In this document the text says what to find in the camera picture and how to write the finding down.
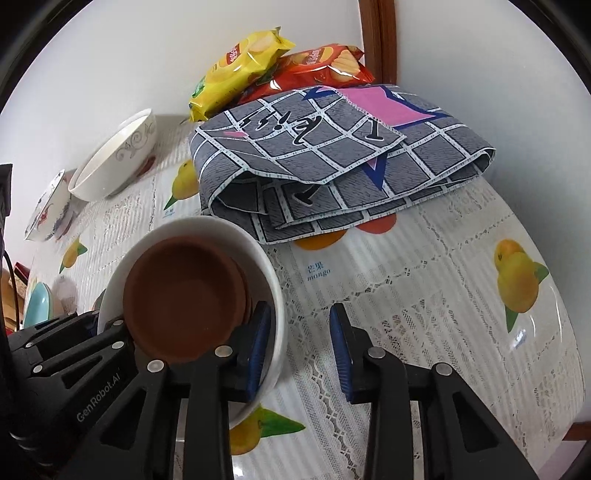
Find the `gray checkered cloth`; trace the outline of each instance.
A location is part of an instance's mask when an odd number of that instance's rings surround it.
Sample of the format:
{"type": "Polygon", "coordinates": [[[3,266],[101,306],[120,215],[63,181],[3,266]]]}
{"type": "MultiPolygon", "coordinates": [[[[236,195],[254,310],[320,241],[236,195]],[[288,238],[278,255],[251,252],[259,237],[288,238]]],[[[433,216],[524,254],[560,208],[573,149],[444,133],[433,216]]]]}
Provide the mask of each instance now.
{"type": "Polygon", "coordinates": [[[436,105],[394,85],[360,90],[282,92],[197,127],[204,209],[273,244],[390,215],[492,161],[495,149],[436,105]]]}

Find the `small bowl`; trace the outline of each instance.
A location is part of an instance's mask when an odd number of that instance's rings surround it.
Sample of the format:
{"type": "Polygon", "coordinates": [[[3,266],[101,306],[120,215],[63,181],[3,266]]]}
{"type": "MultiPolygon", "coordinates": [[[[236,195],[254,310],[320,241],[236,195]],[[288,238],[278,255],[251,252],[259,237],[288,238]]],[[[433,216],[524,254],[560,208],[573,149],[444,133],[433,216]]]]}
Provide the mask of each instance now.
{"type": "Polygon", "coordinates": [[[55,300],[47,285],[39,282],[35,285],[25,312],[22,327],[32,327],[37,323],[46,322],[64,313],[60,300],[55,300]]]}
{"type": "Polygon", "coordinates": [[[118,126],[70,179],[68,189],[79,199],[94,202],[124,185],[146,162],[157,137],[156,117],[148,108],[118,126]]]}
{"type": "Polygon", "coordinates": [[[236,263],[198,236],[148,248],[127,276],[125,324],[149,356],[190,362],[222,345],[244,319],[245,285],[236,263]]]}
{"type": "Polygon", "coordinates": [[[52,236],[60,237],[72,219],[72,196],[64,177],[65,170],[47,186],[25,229],[25,240],[43,242],[52,236]]]}
{"type": "Polygon", "coordinates": [[[244,273],[252,304],[264,300],[274,312],[259,390],[248,404],[230,402],[229,420],[232,428],[248,417],[261,398],[273,389],[287,351],[285,306],[277,273],[265,251],[245,230],[227,220],[211,216],[172,220],[152,230],[127,252],[113,272],[100,306],[98,332],[102,333],[108,322],[123,315],[125,282],[136,260],[152,245],[167,238],[185,235],[204,238],[229,255],[244,273]]]}

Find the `brown wooden trim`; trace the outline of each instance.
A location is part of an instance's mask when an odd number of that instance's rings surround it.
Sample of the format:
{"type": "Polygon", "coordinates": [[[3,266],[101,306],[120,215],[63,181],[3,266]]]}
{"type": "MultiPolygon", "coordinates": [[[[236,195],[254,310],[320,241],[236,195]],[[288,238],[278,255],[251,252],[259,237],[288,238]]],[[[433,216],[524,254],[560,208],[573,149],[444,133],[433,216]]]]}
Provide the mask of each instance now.
{"type": "Polygon", "coordinates": [[[567,442],[578,442],[580,440],[591,440],[591,421],[584,421],[582,423],[573,423],[569,431],[566,432],[563,440],[567,442]]]}
{"type": "Polygon", "coordinates": [[[365,66],[374,74],[375,81],[382,83],[382,28],[379,4],[380,0],[359,0],[365,66]]]}
{"type": "Polygon", "coordinates": [[[378,0],[378,3],[382,37],[382,82],[396,83],[398,65],[394,0],[378,0]]]}

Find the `chip bag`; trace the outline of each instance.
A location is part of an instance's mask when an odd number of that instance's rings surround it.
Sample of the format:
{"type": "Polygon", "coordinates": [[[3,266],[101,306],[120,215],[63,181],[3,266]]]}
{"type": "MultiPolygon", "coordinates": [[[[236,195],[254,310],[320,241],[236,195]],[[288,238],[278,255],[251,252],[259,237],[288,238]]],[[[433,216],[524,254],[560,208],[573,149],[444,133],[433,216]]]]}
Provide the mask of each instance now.
{"type": "Polygon", "coordinates": [[[294,88],[352,87],[371,83],[374,76],[359,63],[362,56],[363,51],[357,47],[337,43],[286,55],[247,88],[237,104],[294,88]]]}
{"type": "Polygon", "coordinates": [[[208,120],[218,113],[294,46],[279,36],[279,27],[248,35],[219,59],[195,88],[189,102],[191,121],[208,120]]]}

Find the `teal bowl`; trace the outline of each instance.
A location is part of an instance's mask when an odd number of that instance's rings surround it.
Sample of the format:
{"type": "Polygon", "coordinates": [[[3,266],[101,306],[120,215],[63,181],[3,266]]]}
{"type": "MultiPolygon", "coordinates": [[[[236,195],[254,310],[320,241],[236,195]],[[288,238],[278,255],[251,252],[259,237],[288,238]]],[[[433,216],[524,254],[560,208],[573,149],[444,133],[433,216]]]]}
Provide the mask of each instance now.
{"type": "Polygon", "coordinates": [[[25,312],[23,328],[32,327],[37,323],[53,318],[53,299],[49,287],[42,282],[35,285],[25,312]]]}

